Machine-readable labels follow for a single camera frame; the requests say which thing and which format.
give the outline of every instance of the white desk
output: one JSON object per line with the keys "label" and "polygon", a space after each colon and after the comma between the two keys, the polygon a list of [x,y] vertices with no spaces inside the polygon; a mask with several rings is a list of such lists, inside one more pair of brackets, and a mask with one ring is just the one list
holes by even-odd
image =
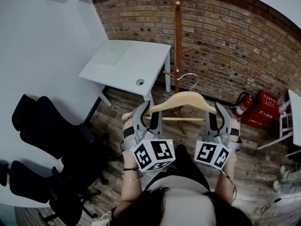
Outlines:
{"label": "white desk", "polygon": [[[279,139],[272,141],[266,145],[262,145],[258,147],[258,150],[263,149],[265,147],[268,147],[270,145],[273,145],[279,141],[282,141],[288,137],[293,136],[293,143],[297,146],[301,146],[301,97],[298,96],[295,92],[288,90],[289,95],[289,101],[286,102],[286,105],[291,105],[291,113],[284,113],[283,115],[280,115],[279,122],[280,122],[280,133],[279,133]],[[288,117],[291,116],[293,120],[293,126],[289,127],[289,120]],[[286,118],[287,120],[287,126],[288,128],[282,127],[282,120]],[[283,132],[289,131],[285,136],[283,136]],[[293,153],[289,153],[285,155],[286,157],[294,155],[296,153],[301,152],[301,150],[298,150]]]}
{"label": "white desk", "polygon": [[[108,40],[79,73],[79,77],[102,85],[129,91],[150,100],[151,88],[162,68],[170,72],[170,45],[128,40]],[[165,75],[166,91],[170,76]],[[100,98],[111,106],[109,100]]]}

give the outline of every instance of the wooden hanger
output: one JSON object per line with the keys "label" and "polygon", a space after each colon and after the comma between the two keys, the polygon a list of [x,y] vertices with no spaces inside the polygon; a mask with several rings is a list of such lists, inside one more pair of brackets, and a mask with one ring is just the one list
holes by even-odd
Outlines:
{"label": "wooden hanger", "polygon": [[[198,76],[194,73],[187,73],[178,78],[178,80],[182,79],[185,75],[195,75],[197,78]],[[217,114],[216,109],[209,105],[205,99],[197,92],[191,91],[193,87],[198,84],[198,81],[190,88],[190,91],[179,92],[171,96],[167,101],[155,105],[147,110],[145,114],[151,114],[158,111],[164,111],[176,107],[180,107],[183,105],[191,105],[195,108],[201,109],[206,112],[210,112],[212,114]],[[128,118],[130,113],[126,113],[122,116],[123,120]],[[165,121],[203,121],[203,118],[174,118],[174,117],[164,117]]]}

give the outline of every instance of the bracelet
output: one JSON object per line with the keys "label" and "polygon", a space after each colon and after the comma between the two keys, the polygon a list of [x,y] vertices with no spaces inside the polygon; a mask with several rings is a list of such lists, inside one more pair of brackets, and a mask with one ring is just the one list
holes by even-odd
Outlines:
{"label": "bracelet", "polygon": [[129,182],[136,182],[136,181],[138,181],[138,180],[141,180],[141,178],[143,177],[143,174],[142,174],[142,173],[139,172],[139,174],[140,174],[140,177],[137,178],[137,179],[128,179],[128,178],[125,178],[123,175],[122,175],[121,177],[122,177],[124,180],[126,180],[126,181],[129,181]]}

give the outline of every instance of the brick wall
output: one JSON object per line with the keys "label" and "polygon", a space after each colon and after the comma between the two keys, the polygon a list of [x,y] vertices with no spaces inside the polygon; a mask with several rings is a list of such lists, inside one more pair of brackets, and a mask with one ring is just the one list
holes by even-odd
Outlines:
{"label": "brick wall", "polygon": [[[171,44],[174,70],[173,0],[93,1],[109,39]],[[296,25],[258,0],[182,0],[182,47],[195,50],[182,57],[181,74],[196,73],[195,91],[229,102],[260,89],[301,95],[300,37]]]}

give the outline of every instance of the red fire extinguisher box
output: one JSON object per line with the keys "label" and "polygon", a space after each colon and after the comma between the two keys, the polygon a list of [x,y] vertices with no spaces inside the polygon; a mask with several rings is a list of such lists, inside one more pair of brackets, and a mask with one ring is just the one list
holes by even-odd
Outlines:
{"label": "red fire extinguisher box", "polygon": [[263,90],[257,94],[257,104],[243,114],[241,123],[260,129],[279,117],[278,99]]}

